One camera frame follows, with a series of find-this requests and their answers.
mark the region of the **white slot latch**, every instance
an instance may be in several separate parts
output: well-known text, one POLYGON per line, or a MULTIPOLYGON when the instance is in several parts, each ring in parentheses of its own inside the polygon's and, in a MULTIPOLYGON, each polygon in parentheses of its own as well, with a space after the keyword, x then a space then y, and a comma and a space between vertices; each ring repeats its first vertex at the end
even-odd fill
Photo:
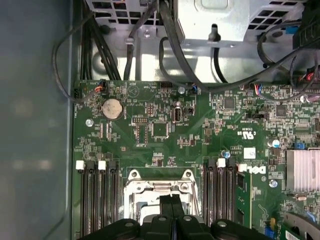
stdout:
POLYGON ((98 170, 105 171, 107 169, 106 161, 98 161, 98 170))
POLYGON ((85 161, 83 161, 83 160, 77 160, 76 162, 75 162, 75 169, 76 170, 85 170, 85 161))
POLYGON ((218 158, 218 161, 216 162, 216 166, 218 168, 225 168, 226 167, 226 159, 225 158, 218 158))
POLYGON ((243 173, 247 171, 247 164, 245 163, 240 163, 238 164, 238 172, 243 173))

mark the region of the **motherboard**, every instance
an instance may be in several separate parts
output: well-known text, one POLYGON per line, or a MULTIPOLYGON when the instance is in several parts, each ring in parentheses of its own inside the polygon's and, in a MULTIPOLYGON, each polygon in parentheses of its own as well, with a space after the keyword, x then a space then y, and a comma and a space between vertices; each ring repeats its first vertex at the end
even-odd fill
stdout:
MULTIPOLYGON (((98 82, 77 81, 74 96, 98 82)), ((286 212, 319 223, 317 102, 264 100, 243 87, 211 94, 169 82, 103 84, 74 106, 75 236, 122 218, 142 223, 167 194, 207 225, 229 219, 273 239, 288 233, 286 212)), ((262 93, 285 99, 294 91, 264 85, 262 93)))

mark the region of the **green circuit board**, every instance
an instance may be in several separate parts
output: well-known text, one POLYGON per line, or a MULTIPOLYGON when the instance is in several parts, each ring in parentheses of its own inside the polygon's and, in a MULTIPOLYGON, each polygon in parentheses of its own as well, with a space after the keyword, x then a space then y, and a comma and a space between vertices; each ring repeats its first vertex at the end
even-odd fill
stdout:
MULTIPOLYGON (((86 95, 98 82, 77 81, 76 94, 86 95)), ((287 86, 273 85, 262 92, 279 99, 293 94, 287 86)), ((286 211, 308 211, 320 220, 320 195, 305 192, 299 198, 286 188, 286 150, 297 143, 305 149, 318 147, 319 117, 318 103, 299 98, 282 104, 265 101, 251 89, 211 94, 193 88, 179 93, 165 82, 107 81, 103 93, 74 106, 73 163, 75 168, 76 161, 116 162, 120 219, 130 170, 139 169, 146 179, 175 179, 189 169, 202 206, 204 166, 229 152, 237 166, 247 164, 246 172, 235 175, 234 220, 261 233, 271 224, 277 235, 286 211), (106 101, 110 104, 103 109, 106 101), (273 140, 280 146, 271 147, 273 140), (277 186, 270 187, 271 181, 277 186)), ((80 188, 81 175, 75 171, 74 233, 80 232, 80 188)))

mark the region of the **gray case wall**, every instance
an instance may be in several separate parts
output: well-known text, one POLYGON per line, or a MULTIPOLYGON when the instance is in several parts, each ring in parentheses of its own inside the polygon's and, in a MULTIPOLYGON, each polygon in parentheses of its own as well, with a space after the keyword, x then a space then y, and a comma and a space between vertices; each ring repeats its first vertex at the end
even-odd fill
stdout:
MULTIPOLYGON (((70 0, 1 1, 3 240, 66 240, 71 236, 70 106, 54 82, 51 53, 54 42, 76 18, 72 9, 70 0)), ((65 85, 77 72, 69 66, 78 66, 71 64, 78 57, 70 46, 64 43, 58 54, 65 85)))

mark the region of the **heatsink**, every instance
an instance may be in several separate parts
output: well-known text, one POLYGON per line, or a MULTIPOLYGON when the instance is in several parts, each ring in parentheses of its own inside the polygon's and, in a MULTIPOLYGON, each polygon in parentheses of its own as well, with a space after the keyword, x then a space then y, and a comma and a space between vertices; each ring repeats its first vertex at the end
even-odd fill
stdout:
POLYGON ((286 189, 320 191, 320 149, 286 151, 286 189))

